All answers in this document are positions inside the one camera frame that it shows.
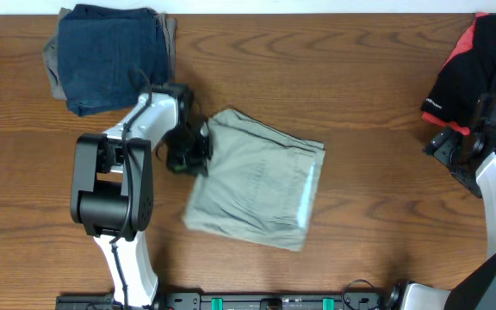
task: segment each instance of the gray cloth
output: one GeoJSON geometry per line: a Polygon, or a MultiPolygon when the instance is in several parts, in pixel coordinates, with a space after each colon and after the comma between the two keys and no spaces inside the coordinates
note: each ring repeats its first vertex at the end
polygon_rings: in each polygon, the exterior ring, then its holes
{"type": "Polygon", "coordinates": [[[43,47],[43,62],[45,63],[45,69],[47,71],[47,76],[49,77],[49,84],[51,85],[51,96],[59,100],[66,100],[66,95],[62,90],[62,84],[59,79],[59,64],[57,61],[57,52],[59,50],[59,21],[70,12],[71,9],[60,9],[55,32],[43,47]]]}
{"type": "MultiPolygon", "coordinates": [[[[62,84],[59,78],[58,50],[59,50],[59,21],[64,18],[71,9],[61,8],[57,20],[55,32],[49,38],[43,47],[43,62],[45,64],[49,84],[51,85],[51,96],[55,99],[66,100],[65,92],[62,89],[62,84]]],[[[158,23],[164,31],[164,39],[166,44],[166,52],[168,53],[168,64],[170,71],[170,81],[175,80],[175,34],[177,29],[177,20],[175,18],[167,18],[164,13],[157,15],[158,23]]]]}
{"type": "Polygon", "coordinates": [[[235,110],[208,122],[214,155],[196,178],[188,229],[299,251],[325,157],[324,145],[291,137],[235,110]]]}

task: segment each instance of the red cloth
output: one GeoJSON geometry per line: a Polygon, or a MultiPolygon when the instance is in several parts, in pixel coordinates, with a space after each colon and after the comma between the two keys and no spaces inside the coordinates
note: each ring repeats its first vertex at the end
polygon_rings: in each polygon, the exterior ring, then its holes
{"type": "MultiPolygon", "coordinates": [[[[488,13],[479,12],[475,15],[475,18],[486,16],[486,15],[488,15],[488,13]]],[[[465,53],[474,47],[474,31],[475,31],[475,19],[474,19],[474,22],[472,22],[472,25],[470,25],[470,27],[468,27],[468,29],[466,29],[464,34],[462,34],[461,39],[458,40],[458,42],[456,43],[455,49],[453,49],[453,52],[451,52],[451,55],[449,55],[449,57],[447,58],[447,61],[445,61],[443,66],[447,65],[447,63],[450,62],[451,59],[453,59],[453,57],[455,57],[456,55],[458,55],[460,53],[465,53]]],[[[464,135],[470,134],[470,128],[460,127],[457,123],[455,123],[453,121],[450,121],[449,123],[447,123],[445,121],[438,119],[436,116],[434,116],[428,112],[424,112],[422,114],[422,119],[425,121],[428,121],[432,124],[441,126],[441,127],[449,126],[449,127],[453,128],[454,130],[456,130],[457,132],[462,133],[464,135]]]]}

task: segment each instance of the wooden surface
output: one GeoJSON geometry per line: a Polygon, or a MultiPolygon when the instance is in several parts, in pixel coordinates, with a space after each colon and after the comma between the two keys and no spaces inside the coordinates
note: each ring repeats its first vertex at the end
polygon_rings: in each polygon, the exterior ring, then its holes
{"type": "MultiPolygon", "coordinates": [[[[355,278],[453,288],[486,258],[481,200],[421,149],[419,105],[472,15],[180,15],[177,80],[207,114],[235,107],[325,142],[302,252],[189,232],[193,179],[154,160],[152,266],[173,286],[337,291],[355,278]]],[[[113,287],[69,211],[76,138],[127,111],[79,118],[50,96],[41,48],[55,16],[0,16],[0,309],[51,309],[113,287]]]]}

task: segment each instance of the green strip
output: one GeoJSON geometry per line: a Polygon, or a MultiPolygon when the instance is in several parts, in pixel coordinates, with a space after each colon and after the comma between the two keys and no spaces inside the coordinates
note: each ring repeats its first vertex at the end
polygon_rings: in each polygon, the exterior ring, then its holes
{"type": "Polygon", "coordinates": [[[212,310],[223,310],[223,300],[221,298],[212,298],[212,310]]]}
{"type": "Polygon", "coordinates": [[[334,299],[323,298],[323,310],[334,310],[334,299]]]}

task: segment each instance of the black cloth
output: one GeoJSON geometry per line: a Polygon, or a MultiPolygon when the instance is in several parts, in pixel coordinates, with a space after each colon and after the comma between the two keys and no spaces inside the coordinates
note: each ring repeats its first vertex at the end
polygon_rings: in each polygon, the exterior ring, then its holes
{"type": "Polygon", "coordinates": [[[443,67],[421,109],[469,127],[475,104],[487,92],[496,92],[496,15],[476,18],[472,49],[443,67]]]}
{"type": "MultiPolygon", "coordinates": [[[[139,95],[128,78],[141,69],[152,84],[168,81],[164,34],[151,9],[76,5],[59,22],[59,76],[68,109],[91,115],[134,105],[139,95]]],[[[141,85],[140,75],[135,75],[141,85]]]]}

